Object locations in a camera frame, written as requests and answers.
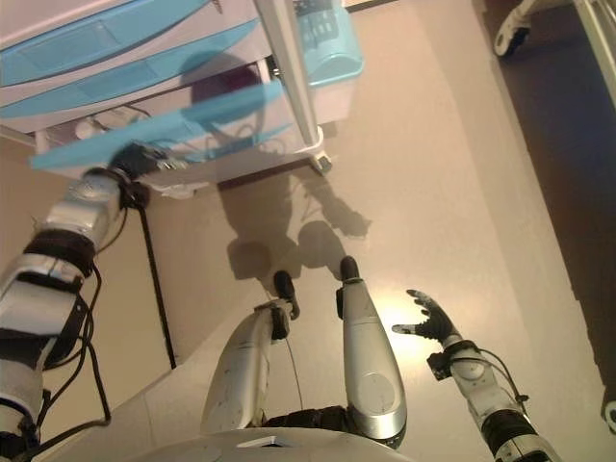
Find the dark robot right hand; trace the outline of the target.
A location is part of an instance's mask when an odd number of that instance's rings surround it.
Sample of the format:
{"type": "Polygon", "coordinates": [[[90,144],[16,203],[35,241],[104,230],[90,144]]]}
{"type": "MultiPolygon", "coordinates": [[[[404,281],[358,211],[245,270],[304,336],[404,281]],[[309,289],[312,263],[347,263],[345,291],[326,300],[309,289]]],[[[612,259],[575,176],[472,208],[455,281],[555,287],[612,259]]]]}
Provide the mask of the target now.
{"type": "Polygon", "coordinates": [[[406,293],[421,307],[425,320],[416,324],[394,324],[391,327],[394,333],[435,340],[442,346],[449,337],[461,337],[448,314],[430,295],[414,289],[408,289],[406,293]]]}

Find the dark robot left hand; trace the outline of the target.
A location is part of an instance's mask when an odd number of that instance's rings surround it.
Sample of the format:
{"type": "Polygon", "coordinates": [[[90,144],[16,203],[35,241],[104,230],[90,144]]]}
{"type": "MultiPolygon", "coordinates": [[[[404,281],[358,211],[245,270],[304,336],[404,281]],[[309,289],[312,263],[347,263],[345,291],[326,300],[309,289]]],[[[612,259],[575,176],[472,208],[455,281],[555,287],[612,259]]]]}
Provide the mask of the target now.
{"type": "Polygon", "coordinates": [[[185,169],[188,163],[175,158],[158,146],[132,142],[117,151],[107,169],[136,181],[144,175],[166,170],[185,169]]]}

